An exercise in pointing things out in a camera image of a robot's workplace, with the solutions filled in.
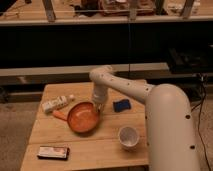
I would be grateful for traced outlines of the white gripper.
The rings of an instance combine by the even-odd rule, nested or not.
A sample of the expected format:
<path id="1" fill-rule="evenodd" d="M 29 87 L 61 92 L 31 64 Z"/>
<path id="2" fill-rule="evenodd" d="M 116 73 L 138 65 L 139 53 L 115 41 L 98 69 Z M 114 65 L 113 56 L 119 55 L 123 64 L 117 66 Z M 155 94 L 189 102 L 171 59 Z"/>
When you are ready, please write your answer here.
<path id="1" fill-rule="evenodd" d="M 108 88 L 102 85 L 95 85 L 92 92 L 92 101 L 98 113 L 101 113 L 104 110 L 107 100 Z"/>

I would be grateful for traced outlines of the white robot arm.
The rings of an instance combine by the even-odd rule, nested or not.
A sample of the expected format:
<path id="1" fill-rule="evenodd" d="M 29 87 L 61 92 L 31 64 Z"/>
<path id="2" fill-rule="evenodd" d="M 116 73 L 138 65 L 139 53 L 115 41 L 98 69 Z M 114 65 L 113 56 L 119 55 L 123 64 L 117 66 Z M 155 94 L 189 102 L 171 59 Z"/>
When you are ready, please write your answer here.
<path id="1" fill-rule="evenodd" d="M 89 78 L 96 108 L 106 103 L 109 88 L 145 105 L 149 171 L 201 171 L 191 106 L 181 88 L 117 77 L 110 65 L 91 70 Z"/>

